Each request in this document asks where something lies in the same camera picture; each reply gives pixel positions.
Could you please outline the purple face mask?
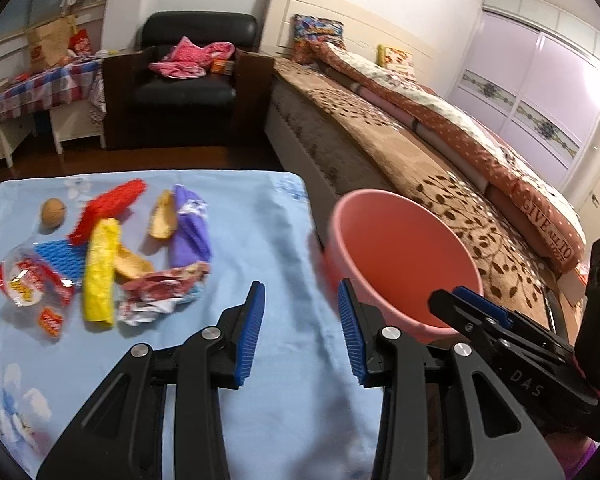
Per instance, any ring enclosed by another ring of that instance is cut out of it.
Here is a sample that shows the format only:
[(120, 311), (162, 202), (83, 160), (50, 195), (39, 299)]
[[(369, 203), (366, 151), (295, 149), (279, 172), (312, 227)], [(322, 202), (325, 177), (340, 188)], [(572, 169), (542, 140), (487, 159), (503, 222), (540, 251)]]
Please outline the purple face mask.
[(199, 261), (209, 263), (212, 248), (208, 231), (208, 204), (183, 185), (175, 185), (173, 197), (176, 229), (169, 245), (171, 268), (184, 268)]

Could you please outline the printed paper wrapper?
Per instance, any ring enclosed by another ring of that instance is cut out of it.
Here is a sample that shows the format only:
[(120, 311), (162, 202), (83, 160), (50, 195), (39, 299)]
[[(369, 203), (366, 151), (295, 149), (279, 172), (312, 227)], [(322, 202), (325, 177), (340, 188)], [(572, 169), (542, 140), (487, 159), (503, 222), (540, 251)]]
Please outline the printed paper wrapper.
[(122, 286), (117, 321), (129, 326), (154, 322), (196, 301), (204, 292), (210, 273), (208, 263), (198, 261), (169, 270), (147, 273)]

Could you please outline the yellow fruit peel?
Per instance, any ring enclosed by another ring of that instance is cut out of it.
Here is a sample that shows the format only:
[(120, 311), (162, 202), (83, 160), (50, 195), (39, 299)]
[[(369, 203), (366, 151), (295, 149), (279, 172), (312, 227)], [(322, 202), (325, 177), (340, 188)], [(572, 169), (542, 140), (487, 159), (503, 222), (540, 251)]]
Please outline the yellow fruit peel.
[(127, 280), (137, 280), (155, 271), (150, 261), (134, 254), (124, 245), (119, 246), (114, 256), (114, 270)]
[(167, 240), (178, 228), (174, 193), (163, 191), (152, 208), (148, 234), (156, 240)]

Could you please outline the yellow foam fruit net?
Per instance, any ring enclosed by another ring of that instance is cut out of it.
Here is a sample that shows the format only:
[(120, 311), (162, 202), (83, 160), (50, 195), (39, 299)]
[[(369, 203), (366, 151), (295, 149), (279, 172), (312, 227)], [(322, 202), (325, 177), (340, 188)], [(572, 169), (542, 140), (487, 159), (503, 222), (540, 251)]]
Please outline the yellow foam fruit net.
[(86, 322), (114, 325), (114, 258), (121, 240), (120, 222), (100, 219), (95, 224), (85, 259), (83, 317)]

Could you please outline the red foam fruit net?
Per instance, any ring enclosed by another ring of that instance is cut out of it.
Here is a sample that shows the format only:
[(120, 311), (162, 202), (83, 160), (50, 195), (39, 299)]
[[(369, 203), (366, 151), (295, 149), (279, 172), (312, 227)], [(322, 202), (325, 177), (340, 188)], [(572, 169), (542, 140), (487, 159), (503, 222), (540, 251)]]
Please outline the red foam fruit net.
[(73, 246), (85, 244), (99, 220), (118, 218), (145, 190), (144, 180), (133, 179), (90, 200), (83, 208), (76, 227), (68, 236), (70, 244)]

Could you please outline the blue foam fruit net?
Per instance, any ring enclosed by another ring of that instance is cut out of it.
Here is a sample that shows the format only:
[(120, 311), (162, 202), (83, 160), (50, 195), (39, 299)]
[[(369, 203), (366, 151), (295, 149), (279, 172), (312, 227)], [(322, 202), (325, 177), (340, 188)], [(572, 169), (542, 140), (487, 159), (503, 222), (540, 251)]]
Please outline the blue foam fruit net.
[(35, 253), (56, 272), (77, 283), (83, 280), (87, 244), (73, 245), (68, 240), (36, 243)]

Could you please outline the small orange snack packet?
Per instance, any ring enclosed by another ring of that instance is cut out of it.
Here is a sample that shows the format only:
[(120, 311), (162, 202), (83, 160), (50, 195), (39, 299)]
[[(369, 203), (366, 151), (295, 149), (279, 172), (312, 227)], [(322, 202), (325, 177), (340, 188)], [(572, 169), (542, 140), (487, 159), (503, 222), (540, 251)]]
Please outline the small orange snack packet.
[(58, 338), (60, 336), (64, 322), (65, 317), (62, 313), (49, 306), (42, 307), (38, 314), (38, 326), (40, 326), (48, 336), (53, 338)]

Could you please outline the clear red snack bag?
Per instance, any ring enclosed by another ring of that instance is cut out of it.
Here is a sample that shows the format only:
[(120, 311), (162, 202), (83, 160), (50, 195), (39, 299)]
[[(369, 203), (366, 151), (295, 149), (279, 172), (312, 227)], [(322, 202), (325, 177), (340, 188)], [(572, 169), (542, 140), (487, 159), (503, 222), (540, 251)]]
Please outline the clear red snack bag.
[(45, 300), (67, 307), (73, 300), (74, 283), (32, 246), (21, 245), (0, 262), (0, 291), (18, 308), (33, 307)]

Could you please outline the pink plastic trash bucket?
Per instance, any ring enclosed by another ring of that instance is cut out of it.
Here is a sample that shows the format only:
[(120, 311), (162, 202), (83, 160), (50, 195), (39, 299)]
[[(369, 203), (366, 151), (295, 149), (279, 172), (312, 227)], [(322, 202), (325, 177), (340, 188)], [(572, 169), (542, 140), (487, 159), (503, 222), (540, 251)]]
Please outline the pink plastic trash bucket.
[(373, 188), (336, 203), (324, 263), (333, 289), (347, 278), (358, 300), (424, 344), (457, 335), (429, 312), (432, 292), (465, 286), (483, 293), (474, 259), (445, 223), (412, 200)]

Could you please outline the orange polka dot quilt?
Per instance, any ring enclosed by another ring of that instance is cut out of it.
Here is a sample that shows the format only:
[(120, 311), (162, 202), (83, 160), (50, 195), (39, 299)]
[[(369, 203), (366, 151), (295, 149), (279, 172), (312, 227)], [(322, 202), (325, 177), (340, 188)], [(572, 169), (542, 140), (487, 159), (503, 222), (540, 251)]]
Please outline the orange polka dot quilt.
[(310, 48), (321, 61), (417, 119), (506, 195), (538, 232), (558, 273), (583, 260), (586, 239), (573, 206), (481, 122), (410, 78), (336, 44), (312, 41)]

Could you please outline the bed with brown blanket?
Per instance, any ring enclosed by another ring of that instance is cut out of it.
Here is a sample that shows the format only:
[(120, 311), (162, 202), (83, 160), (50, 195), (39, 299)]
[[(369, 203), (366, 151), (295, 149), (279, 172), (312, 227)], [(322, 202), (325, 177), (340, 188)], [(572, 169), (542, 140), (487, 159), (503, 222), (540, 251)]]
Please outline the bed with brown blanket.
[(460, 239), (490, 300), (547, 323), (565, 273), (512, 201), (417, 119), (325, 62), (276, 58), (265, 132), (284, 169), (306, 182), (319, 237), (344, 194), (402, 195)]

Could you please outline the brown round fruit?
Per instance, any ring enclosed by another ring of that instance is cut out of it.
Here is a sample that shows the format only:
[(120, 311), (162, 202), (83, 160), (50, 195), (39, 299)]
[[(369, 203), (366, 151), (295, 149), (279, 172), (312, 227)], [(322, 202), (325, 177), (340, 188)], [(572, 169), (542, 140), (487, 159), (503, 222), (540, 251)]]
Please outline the brown round fruit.
[(66, 218), (66, 206), (59, 198), (49, 198), (42, 203), (40, 220), (46, 230), (59, 228)]

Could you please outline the lilac wardrobe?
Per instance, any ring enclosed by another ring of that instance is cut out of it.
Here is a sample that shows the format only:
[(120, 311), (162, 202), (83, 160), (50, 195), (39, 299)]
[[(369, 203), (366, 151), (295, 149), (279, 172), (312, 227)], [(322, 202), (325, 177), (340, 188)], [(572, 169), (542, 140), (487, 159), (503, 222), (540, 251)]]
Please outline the lilac wardrobe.
[(483, 0), (450, 101), (581, 206), (600, 170), (600, 31), (543, 0)]

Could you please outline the yellow floral pillow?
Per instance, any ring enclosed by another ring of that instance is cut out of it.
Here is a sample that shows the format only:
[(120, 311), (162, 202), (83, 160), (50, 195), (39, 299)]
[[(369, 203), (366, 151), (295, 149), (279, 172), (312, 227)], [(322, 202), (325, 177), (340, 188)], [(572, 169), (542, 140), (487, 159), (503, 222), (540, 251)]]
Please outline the yellow floral pillow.
[(380, 44), (377, 47), (377, 64), (408, 79), (416, 79), (413, 57), (404, 50)]

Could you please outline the checkered cloth side table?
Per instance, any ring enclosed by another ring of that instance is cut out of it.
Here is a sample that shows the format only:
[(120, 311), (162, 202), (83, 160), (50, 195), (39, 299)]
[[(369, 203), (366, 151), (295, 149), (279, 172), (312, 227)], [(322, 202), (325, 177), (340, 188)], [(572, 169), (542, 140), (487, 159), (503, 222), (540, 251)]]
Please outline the checkered cloth side table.
[(88, 58), (50, 68), (0, 93), (0, 160), (12, 166), (12, 153), (35, 133), (33, 115), (50, 113), (56, 152), (65, 142), (96, 136), (106, 144), (102, 61)]

